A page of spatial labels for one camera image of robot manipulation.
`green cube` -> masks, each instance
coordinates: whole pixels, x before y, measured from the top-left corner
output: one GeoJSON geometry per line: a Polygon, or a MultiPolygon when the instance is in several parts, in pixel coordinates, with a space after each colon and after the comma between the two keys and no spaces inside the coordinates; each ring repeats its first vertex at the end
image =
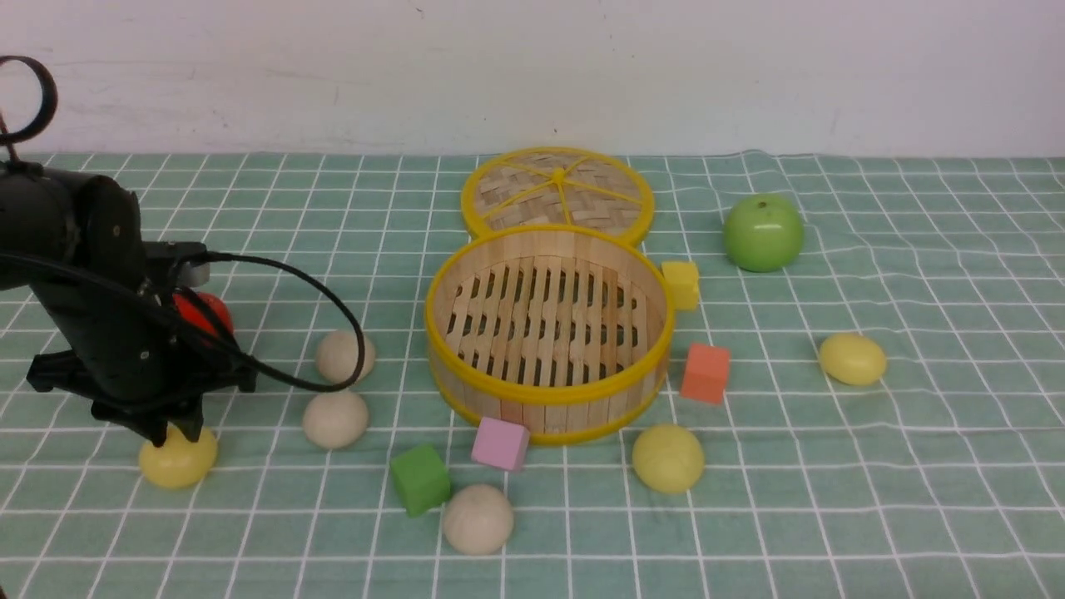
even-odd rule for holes
{"type": "Polygon", "coordinates": [[[452,498],[447,466],[432,446],[417,446],[392,458],[391,467],[392,481],[407,516],[421,516],[452,498]]]}

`white wall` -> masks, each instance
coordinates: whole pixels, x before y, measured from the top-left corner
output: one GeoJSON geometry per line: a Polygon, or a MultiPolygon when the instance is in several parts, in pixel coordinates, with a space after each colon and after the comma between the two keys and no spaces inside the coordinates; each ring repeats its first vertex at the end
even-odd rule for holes
{"type": "MultiPolygon", "coordinates": [[[[1063,0],[0,0],[0,51],[60,84],[28,149],[1065,155],[1063,0]]],[[[16,72],[0,106],[21,124],[16,72]]]]}

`bamboo steamer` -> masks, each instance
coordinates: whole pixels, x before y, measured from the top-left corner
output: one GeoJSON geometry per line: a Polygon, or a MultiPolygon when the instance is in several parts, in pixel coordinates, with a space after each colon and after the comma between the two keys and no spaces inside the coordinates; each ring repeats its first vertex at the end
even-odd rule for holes
{"type": "Polygon", "coordinates": [[[532,147],[481,164],[462,188],[473,238],[527,225],[593,229],[638,246],[651,229],[655,196],[624,162],[570,147],[532,147]]]}
{"type": "Polygon", "coordinates": [[[661,273],[629,244],[552,224],[490,233],[452,256],[425,321],[432,375],[457,414],[566,444],[616,432],[654,401],[675,315],[661,273]]]}

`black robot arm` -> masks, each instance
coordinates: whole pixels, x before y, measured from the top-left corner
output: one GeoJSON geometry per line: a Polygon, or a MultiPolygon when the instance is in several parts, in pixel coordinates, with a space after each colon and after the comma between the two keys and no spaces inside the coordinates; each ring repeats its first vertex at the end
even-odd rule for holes
{"type": "Polygon", "coordinates": [[[32,139],[56,107],[54,82],[40,63],[42,109],[26,129],[10,133],[0,117],[0,291],[29,287],[70,350],[37,355],[27,382],[38,392],[67,391],[92,402],[94,418],[133,431],[155,447],[169,424],[191,440],[203,425],[202,396],[228,387],[252,392],[263,372],[314,391],[350,386],[362,371],[364,340],[351,312],[331,291],[291,266],[218,254],[198,242],[146,242],[135,194],[101,175],[24,162],[14,144],[32,139]],[[243,353],[214,312],[191,289],[211,262],[275,266],[315,287],[355,328],[359,360],[348,381],[321,385],[281,373],[243,353]],[[216,335],[186,322],[175,308],[181,293],[216,335]]]}

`yellow plastic egg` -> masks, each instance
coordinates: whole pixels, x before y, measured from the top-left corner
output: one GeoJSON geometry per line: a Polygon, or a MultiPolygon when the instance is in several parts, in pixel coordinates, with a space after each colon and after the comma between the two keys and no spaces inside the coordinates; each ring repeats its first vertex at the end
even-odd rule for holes
{"type": "Polygon", "coordinates": [[[872,385],[887,372],[884,350],[856,333],[837,333],[825,339],[818,361],[825,374],[855,387],[872,385]]]}
{"type": "Polygon", "coordinates": [[[148,482],[165,489],[180,489],[200,482],[218,457],[218,440],[206,426],[195,443],[174,426],[166,441],[157,448],[145,441],[141,447],[141,473],[148,482]]]}
{"type": "Polygon", "coordinates": [[[699,482],[705,467],[699,439],[676,424],[656,424],[640,433],[633,446],[636,476],[658,492],[685,492],[699,482]]]}

